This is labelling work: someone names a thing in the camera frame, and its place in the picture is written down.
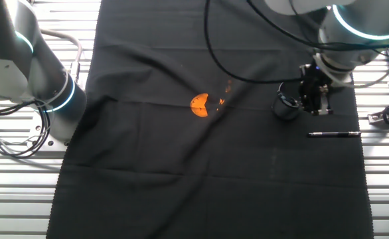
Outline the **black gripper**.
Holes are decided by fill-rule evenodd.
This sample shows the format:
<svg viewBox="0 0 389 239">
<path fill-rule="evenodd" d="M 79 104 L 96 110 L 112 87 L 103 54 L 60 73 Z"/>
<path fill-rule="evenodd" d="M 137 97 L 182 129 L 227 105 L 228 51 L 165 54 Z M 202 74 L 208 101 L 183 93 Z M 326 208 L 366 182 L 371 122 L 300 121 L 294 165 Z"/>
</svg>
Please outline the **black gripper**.
<svg viewBox="0 0 389 239">
<path fill-rule="evenodd" d="M 315 61 L 302 65 L 299 69 L 301 73 L 299 94 L 303 110 L 315 116 L 333 114 L 329 101 L 331 79 L 317 66 Z"/>
</svg>

